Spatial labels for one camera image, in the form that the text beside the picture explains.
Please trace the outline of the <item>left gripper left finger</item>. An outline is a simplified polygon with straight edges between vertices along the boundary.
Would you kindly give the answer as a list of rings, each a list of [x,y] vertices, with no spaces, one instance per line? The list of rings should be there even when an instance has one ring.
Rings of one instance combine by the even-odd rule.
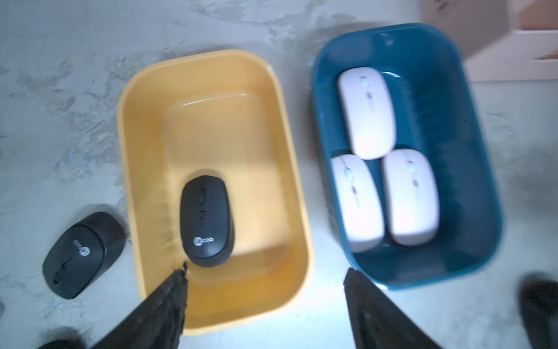
[[[160,284],[95,348],[177,348],[187,308],[187,263]]]

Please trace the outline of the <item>yellow plastic storage box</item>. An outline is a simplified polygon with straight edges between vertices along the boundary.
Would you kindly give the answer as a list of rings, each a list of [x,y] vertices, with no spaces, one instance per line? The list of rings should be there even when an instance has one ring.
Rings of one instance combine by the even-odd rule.
[[[142,296],[186,267],[187,336],[295,301],[312,239],[270,64],[229,49],[148,66],[121,94],[118,128]]]

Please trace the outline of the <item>pink mouse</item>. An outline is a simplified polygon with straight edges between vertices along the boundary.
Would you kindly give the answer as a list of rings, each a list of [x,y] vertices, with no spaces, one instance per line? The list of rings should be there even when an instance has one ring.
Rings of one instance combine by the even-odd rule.
[[[374,68],[351,68],[339,75],[337,86],[354,155],[380,159],[395,147],[396,123],[391,94]]]
[[[397,149],[382,159],[389,232],[403,246],[427,244],[438,232],[440,199],[431,165],[419,151]]]
[[[331,168],[350,251],[372,250],[382,242],[385,225],[370,170],[360,157],[353,154],[332,158]]]

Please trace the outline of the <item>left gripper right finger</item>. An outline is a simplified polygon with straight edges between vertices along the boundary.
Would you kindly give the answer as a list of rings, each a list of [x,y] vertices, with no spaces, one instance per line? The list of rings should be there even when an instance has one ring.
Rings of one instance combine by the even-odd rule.
[[[344,280],[356,348],[439,348],[364,273],[350,268]]]

